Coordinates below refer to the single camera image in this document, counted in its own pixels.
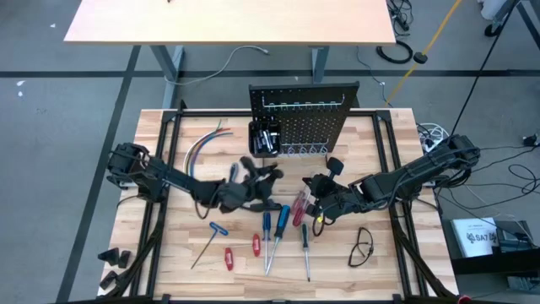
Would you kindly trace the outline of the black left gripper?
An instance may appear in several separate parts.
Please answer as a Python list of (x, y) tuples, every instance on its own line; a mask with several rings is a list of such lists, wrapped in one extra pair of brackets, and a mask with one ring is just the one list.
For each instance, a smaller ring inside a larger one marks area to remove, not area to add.
[(247, 169), (248, 174), (242, 182), (225, 182), (217, 191), (219, 210), (231, 213), (237, 209), (247, 209), (252, 212), (280, 210), (281, 204), (271, 202), (271, 178), (281, 179), (284, 174), (277, 165), (264, 167), (255, 166), (252, 158), (242, 156), (240, 163)]

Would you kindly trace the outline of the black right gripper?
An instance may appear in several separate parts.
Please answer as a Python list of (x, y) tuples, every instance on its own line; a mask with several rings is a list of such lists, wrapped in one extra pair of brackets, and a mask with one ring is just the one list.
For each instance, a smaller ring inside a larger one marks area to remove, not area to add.
[(353, 212), (352, 193), (345, 186), (336, 183), (333, 178), (340, 175), (344, 164), (337, 158), (327, 160), (328, 175), (316, 174), (313, 177), (303, 177), (302, 182), (311, 187), (311, 195), (316, 199), (314, 204), (306, 207), (306, 214), (311, 217), (324, 215), (330, 220), (336, 220), (342, 215)]

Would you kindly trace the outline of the large blue black screwdriver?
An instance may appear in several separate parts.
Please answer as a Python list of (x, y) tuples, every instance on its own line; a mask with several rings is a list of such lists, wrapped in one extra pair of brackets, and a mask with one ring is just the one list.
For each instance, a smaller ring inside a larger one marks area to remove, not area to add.
[(270, 270), (272, 268), (273, 260), (274, 260), (278, 245), (279, 245), (280, 241), (283, 238), (283, 234), (284, 234), (286, 225), (288, 224), (288, 221), (289, 221), (289, 215), (290, 215), (290, 207), (288, 205), (284, 205), (281, 208), (280, 213), (279, 213), (278, 222), (277, 222), (276, 230), (275, 230), (275, 233), (274, 233), (273, 250), (272, 250), (270, 259), (269, 259), (269, 261), (267, 263), (267, 268), (266, 268), (266, 271), (265, 271), (266, 276), (269, 275)]

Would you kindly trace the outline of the clear blue handled screwdriver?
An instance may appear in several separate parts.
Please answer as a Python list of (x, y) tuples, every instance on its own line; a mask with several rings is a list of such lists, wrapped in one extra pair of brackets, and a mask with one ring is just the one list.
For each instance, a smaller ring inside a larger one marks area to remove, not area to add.
[(264, 242), (264, 269), (268, 266), (268, 242), (270, 241), (271, 215), (269, 211), (264, 211), (262, 215), (262, 230)]

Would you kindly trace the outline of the blue T-handle hex key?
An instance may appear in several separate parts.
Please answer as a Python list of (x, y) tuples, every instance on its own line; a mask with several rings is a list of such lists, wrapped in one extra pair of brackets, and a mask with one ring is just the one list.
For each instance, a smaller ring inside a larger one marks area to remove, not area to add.
[(227, 236), (229, 234), (229, 232), (224, 228), (222, 227), (221, 225), (218, 225), (216, 224), (215, 222), (211, 221), (209, 223), (209, 227), (211, 228), (211, 230), (213, 231), (212, 232), (212, 235), (210, 236), (210, 238), (208, 239), (208, 242), (206, 243), (205, 247), (203, 248), (203, 250), (199, 253), (199, 255), (197, 256), (197, 258), (195, 259), (195, 261), (193, 262), (192, 266), (191, 266), (191, 269), (194, 269), (195, 266), (197, 265), (197, 263), (199, 262), (200, 258), (203, 256), (203, 254), (207, 251), (209, 245), (213, 242), (213, 239), (217, 236), (217, 235), (222, 235), (222, 236)]

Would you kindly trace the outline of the black plastic pegboard bin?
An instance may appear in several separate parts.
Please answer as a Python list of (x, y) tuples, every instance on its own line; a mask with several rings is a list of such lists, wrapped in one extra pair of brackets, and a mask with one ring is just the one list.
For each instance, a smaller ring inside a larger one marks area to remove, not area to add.
[[(267, 130), (270, 135), (270, 141), (273, 144), (273, 152), (269, 153), (267, 146), (265, 145), (265, 140), (262, 135), (262, 131)], [(255, 133), (258, 133), (262, 142), (262, 150), (257, 153), (257, 149), (254, 147), (255, 143)], [(281, 150), (281, 127), (277, 121), (252, 121), (248, 125), (248, 147), (250, 153), (255, 158), (275, 158), (278, 156), (279, 151)]]

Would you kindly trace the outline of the black metal pegboard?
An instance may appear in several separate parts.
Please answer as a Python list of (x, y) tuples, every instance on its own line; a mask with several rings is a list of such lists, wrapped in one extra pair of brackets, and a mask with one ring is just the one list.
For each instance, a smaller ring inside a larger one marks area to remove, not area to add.
[[(356, 101), (359, 82), (341, 84), (291, 84), (282, 86), (248, 87), (252, 121), (277, 121), (281, 127), (282, 144), (326, 143), (328, 153), (333, 151)], [(268, 111), (261, 105), (263, 96), (304, 96), (306, 99), (336, 98), (345, 94), (346, 101), (340, 107), (312, 107), (299, 110)]]

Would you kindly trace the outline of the black safety glasses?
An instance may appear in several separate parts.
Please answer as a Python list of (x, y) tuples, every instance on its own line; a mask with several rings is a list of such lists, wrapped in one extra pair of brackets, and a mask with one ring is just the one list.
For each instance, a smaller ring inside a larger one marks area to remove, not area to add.
[(356, 241), (348, 255), (348, 266), (358, 268), (365, 264), (374, 252), (374, 239), (371, 232), (360, 227), (356, 236)]

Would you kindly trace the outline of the white printed booklet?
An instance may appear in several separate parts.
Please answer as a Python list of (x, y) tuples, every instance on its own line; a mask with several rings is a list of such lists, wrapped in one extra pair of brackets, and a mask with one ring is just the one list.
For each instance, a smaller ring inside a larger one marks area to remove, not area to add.
[(499, 245), (493, 218), (455, 219), (451, 220), (451, 227), (465, 258), (491, 255)]

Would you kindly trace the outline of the light wooden desk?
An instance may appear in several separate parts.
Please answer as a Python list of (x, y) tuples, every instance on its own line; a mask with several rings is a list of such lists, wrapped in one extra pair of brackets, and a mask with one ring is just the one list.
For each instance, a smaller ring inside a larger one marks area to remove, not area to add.
[(386, 0), (82, 0), (64, 40), (148, 45), (169, 79), (168, 45), (309, 46), (316, 83), (331, 46), (396, 42)]

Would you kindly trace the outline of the black side cart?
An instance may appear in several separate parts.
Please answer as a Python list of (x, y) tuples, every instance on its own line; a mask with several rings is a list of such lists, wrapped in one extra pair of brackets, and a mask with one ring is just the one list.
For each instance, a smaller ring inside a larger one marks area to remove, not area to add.
[(445, 226), (451, 230), (451, 255), (455, 274), (508, 274), (510, 276), (540, 277), (540, 247), (534, 244), (531, 231), (524, 220), (495, 221), (499, 245), (491, 255), (465, 258), (458, 246), (451, 220)]

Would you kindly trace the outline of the white trash bin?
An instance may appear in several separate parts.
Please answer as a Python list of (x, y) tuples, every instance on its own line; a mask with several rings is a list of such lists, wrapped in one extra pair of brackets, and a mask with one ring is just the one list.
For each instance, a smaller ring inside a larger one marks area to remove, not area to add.
[(477, 0), (482, 5), (481, 16), (486, 20), (493, 20), (507, 0)]

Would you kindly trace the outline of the metal multi-hook rail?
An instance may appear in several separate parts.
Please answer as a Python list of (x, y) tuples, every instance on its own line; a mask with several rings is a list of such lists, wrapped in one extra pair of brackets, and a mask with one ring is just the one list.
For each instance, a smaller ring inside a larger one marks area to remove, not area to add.
[(261, 98), (261, 105), (264, 110), (284, 111), (299, 110), (312, 107), (340, 107), (345, 101), (345, 94), (338, 95), (336, 98), (326, 99), (306, 99), (304, 96), (263, 96)]

